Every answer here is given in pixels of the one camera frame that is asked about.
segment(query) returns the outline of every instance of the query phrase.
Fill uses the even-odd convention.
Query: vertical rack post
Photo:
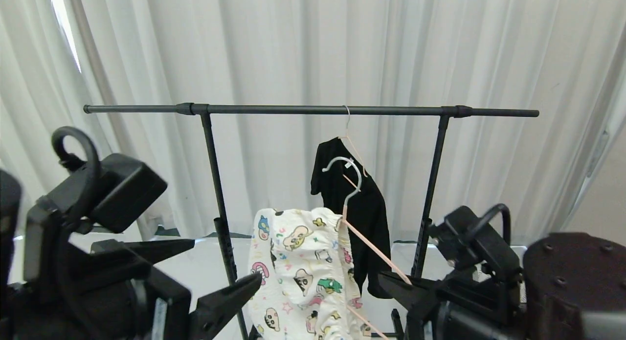
[[[230,241],[228,219],[226,219],[226,204],[224,203],[224,192],[222,191],[220,170],[217,167],[217,153],[215,152],[215,141],[213,141],[211,114],[206,111],[202,112],[201,119],[202,129],[204,130],[204,138],[206,141],[206,150],[208,151],[208,162],[210,164],[211,175],[213,177],[213,188],[215,188],[215,198],[217,198],[217,210],[220,214],[218,218],[213,220],[213,223],[215,224],[215,232],[217,233],[217,240],[220,244],[222,260],[224,261],[224,267],[226,268],[226,278],[228,278],[228,284],[233,285],[235,284],[235,280],[237,280],[237,266],[235,265],[233,246]],[[239,322],[239,330],[241,331],[242,338],[247,339],[248,331],[246,330],[244,313],[241,309],[237,312],[237,321]]]
[[[437,141],[434,145],[434,155],[432,156],[431,173],[428,178],[428,188],[426,189],[426,200],[422,213],[420,235],[418,235],[418,245],[415,248],[415,258],[413,259],[413,267],[411,268],[411,276],[413,277],[422,277],[422,271],[424,269],[426,248],[428,247],[428,234],[426,233],[426,229],[432,224],[430,208],[432,206],[434,187],[437,183],[437,173],[439,172],[441,153],[443,152],[443,141],[446,139],[446,130],[449,120],[449,115],[441,115],[439,117],[439,131],[437,132]]]

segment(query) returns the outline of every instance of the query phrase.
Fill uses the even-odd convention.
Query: black cable
[[[504,238],[507,245],[511,245],[511,212],[505,204],[496,204],[492,206],[485,215],[483,215],[478,222],[468,227],[467,232],[463,235],[463,242],[469,244],[474,240],[478,231],[482,230],[485,225],[496,216],[496,214],[502,213],[502,238]]]
[[[67,214],[67,219],[61,226],[61,232],[57,240],[56,257],[54,259],[56,262],[57,287],[71,315],[81,322],[85,330],[89,333],[89,336],[97,340],[107,340],[110,336],[107,336],[107,333],[96,325],[96,322],[92,320],[89,313],[87,313],[85,308],[81,305],[79,295],[76,292],[76,286],[69,277],[69,258],[67,256],[69,236],[80,226],[81,218],[88,214],[89,210],[92,208],[94,198],[96,198],[96,189],[101,172],[100,158],[98,157],[98,152],[93,142],[83,131],[64,126],[57,129],[52,134],[52,146],[61,161],[73,156],[67,154],[65,148],[63,148],[63,138],[66,136],[74,137],[78,140],[83,150],[85,150],[87,162],[85,162],[83,169],[81,169],[85,170],[85,186],[83,186],[83,191],[81,191],[76,204],[72,206],[69,214]]]

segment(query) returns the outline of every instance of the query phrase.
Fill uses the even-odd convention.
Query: white patterned garment
[[[340,217],[327,208],[257,212],[249,265],[263,282],[248,311],[265,340],[371,336],[347,309],[358,311],[362,304]]]

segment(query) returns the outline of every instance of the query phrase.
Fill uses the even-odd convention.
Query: clothes hanger
[[[337,138],[338,139],[346,138],[348,140],[348,142],[350,143],[350,146],[354,150],[354,154],[356,154],[356,157],[357,157],[358,161],[361,163],[361,166],[363,166],[363,176],[364,177],[368,177],[367,173],[365,171],[365,166],[363,165],[363,159],[362,159],[362,157],[360,157],[360,154],[358,154],[358,150],[356,149],[356,147],[354,146],[354,143],[352,142],[352,140],[350,139],[350,136],[348,135],[348,126],[350,124],[350,108],[346,104],[344,104],[344,106],[346,107],[346,110],[348,112],[348,120],[346,121],[346,135],[339,136]],[[348,182],[350,182],[350,184],[352,186],[354,186],[354,188],[356,188],[356,185],[354,184],[354,182],[352,182],[352,180],[349,179],[345,174],[344,174],[344,178],[346,178],[346,180],[348,180]]]
[[[354,226],[352,226],[352,224],[350,224],[347,221],[347,213],[348,213],[348,202],[350,200],[350,198],[354,197],[357,193],[358,190],[360,189],[360,185],[362,184],[362,177],[360,175],[360,171],[358,170],[356,164],[354,164],[354,162],[352,162],[350,159],[346,158],[346,157],[335,157],[333,159],[331,159],[331,161],[328,163],[328,165],[326,166],[326,168],[322,169],[322,172],[325,173],[326,171],[329,171],[331,166],[335,163],[335,161],[337,160],[343,160],[348,162],[353,168],[354,170],[356,170],[356,175],[358,177],[358,183],[356,186],[356,190],[352,191],[351,193],[349,193],[346,196],[346,199],[344,200],[344,209],[341,215],[341,221],[346,224],[346,226],[354,233],[354,235],[356,235],[362,242],[364,242],[370,249],[372,249],[376,254],[378,254],[378,256],[380,258],[382,258],[382,260],[384,260],[385,263],[387,263],[388,266],[391,267],[391,269],[394,269],[398,275],[400,276],[400,278],[402,280],[404,280],[405,283],[409,284],[409,285],[413,285],[411,284],[411,280],[409,280],[409,278],[404,275],[404,273],[400,270],[400,268],[398,268],[398,266],[396,266],[395,264],[393,264],[393,262],[391,262],[391,259],[387,258],[386,255],[384,255],[384,253],[382,253],[382,251],[380,251],[380,249],[378,249],[378,247],[374,246],[374,244],[372,244],[371,242],[369,242],[369,240],[367,240],[367,238],[365,236],[363,236],[362,233],[360,233]]]
[[[348,201],[350,200],[350,198],[354,197],[354,195],[356,195],[359,191],[360,191],[360,185],[362,184],[362,177],[360,175],[360,171],[358,170],[357,166],[354,164],[353,161],[351,161],[350,159],[346,158],[346,157],[335,157],[333,158],[328,165],[326,166],[326,168],[322,169],[322,172],[326,172],[328,170],[330,170],[331,166],[333,165],[333,163],[335,163],[335,161],[337,160],[343,160],[348,162],[348,164],[350,164],[354,170],[356,170],[356,175],[358,177],[358,183],[355,186],[355,190],[351,193],[349,193],[349,195],[346,196],[346,199],[344,200],[344,209],[340,218],[340,221],[337,222],[338,224],[340,222],[343,222],[344,224],[346,224],[346,226],[358,237],[362,240],[362,242],[364,242],[370,249],[372,249],[376,254],[378,254],[378,256],[380,258],[382,258],[382,260],[385,261],[385,263],[387,263],[388,266],[391,267],[391,269],[395,270],[396,273],[398,273],[398,276],[400,276],[400,278],[407,284],[412,285],[411,284],[411,280],[409,280],[409,278],[400,270],[400,268],[398,268],[398,266],[396,266],[395,264],[393,264],[393,262],[391,262],[391,260],[389,258],[387,258],[386,255],[384,255],[384,253],[382,253],[382,251],[380,251],[380,249],[378,249],[376,246],[374,246],[374,244],[372,244],[371,242],[369,242],[369,240],[367,240],[367,238],[365,236],[363,236],[362,233],[360,233],[354,226],[352,226],[348,221],[347,221],[347,211],[348,211]],[[380,335],[381,338],[385,339],[385,340],[389,340],[389,338],[387,338],[387,336],[385,336],[385,334],[378,330],[376,327],[374,327],[370,322],[368,322],[362,315],[360,315],[355,309],[352,309],[352,307],[347,307],[347,309],[353,313],[357,318],[359,318],[360,320],[362,320],[365,324],[367,324],[367,326],[370,327],[370,329],[372,329],[373,331],[375,331],[376,333],[378,333],[378,335]]]

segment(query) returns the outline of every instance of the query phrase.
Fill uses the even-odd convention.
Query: white backdrop
[[[5,12],[44,14],[49,3],[19,1],[0,2],[2,23],[22,26],[29,31],[27,41],[38,43],[42,33],[52,32],[37,31],[28,24],[32,20],[21,22]],[[31,86],[30,97],[46,99],[27,104],[30,115],[45,124],[37,135],[24,134],[34,120],[16,110],[26,106],[18,100],[27,95],[3,86],[3,106],[16,119],[10,135],[27,139],[21,150],[45,153],[23,156],[42,168],[54,166],[44,133],[57,122],[77,124],[97,135],[101,148],[148,162],[170,186],[148,212],[144,233],[159,222],[186,237],[213,230],[217,205],[200,120],[79,114],[85,102],[537,109],[537,119],[451,120],[431,213],[437,220],[460,204],[480,213],[504,202],[514,216],[514,241],[525,244],[570,213],[582,178],[577,168],[589,160],[604,119],[616,108],[610,95],[623,86],[615,74],[623,68],[617,61],[624,57],[619,46],[626,0],[65,2],[82,77],[72,87],[58,74],[41,80],[57,88],[63,84],[72,97],[51,99],[50,90]],[[29,59],[27,48],[17,44],[19,33],[6,27],[3,33],[18,61],[13,68],[51,62]],[[51,46],[36,45],[36,52],[51,53]],[[69,64],[71,57],[54,62],[62,61]],[[76,115],[53,119],[41,108]],[[417,236],[437,120],[351,120],[351,138],[385,195],[394,240]],[[309,195],[315,149],[341,135],[345,121],[343,116],[213,115],[231,231],[252,231],[253,214],[263,207],[319,205],[321,200]],[[18,150],[7,146],[3,163],[5,157],[14,161]],[[12,167],[25,175],[21,161]],[[37,194],[57,182],[43,170],[26,175],[39,185],[33,189]]]

